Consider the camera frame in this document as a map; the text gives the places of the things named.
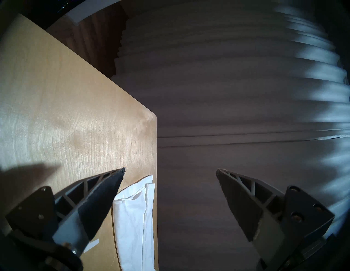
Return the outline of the grey black left gripper right finger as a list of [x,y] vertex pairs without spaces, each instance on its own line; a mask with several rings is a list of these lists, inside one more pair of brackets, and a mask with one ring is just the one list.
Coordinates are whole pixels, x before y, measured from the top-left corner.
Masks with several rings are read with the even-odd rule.
[[301,188],[285,193],[224,169],[216,177],[247,240],[259,254],[257,269],[320,269],[335,215]]

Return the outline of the grey black left gripper left finger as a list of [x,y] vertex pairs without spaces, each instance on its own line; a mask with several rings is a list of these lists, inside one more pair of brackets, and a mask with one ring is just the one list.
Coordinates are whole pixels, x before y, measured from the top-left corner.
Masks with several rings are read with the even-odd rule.
[[67,244],[80,257],[109,213],[124,173],[121,168],[81,179],[55,195],[50,186],[40,187],[6,215],[8,236],[44,253]]

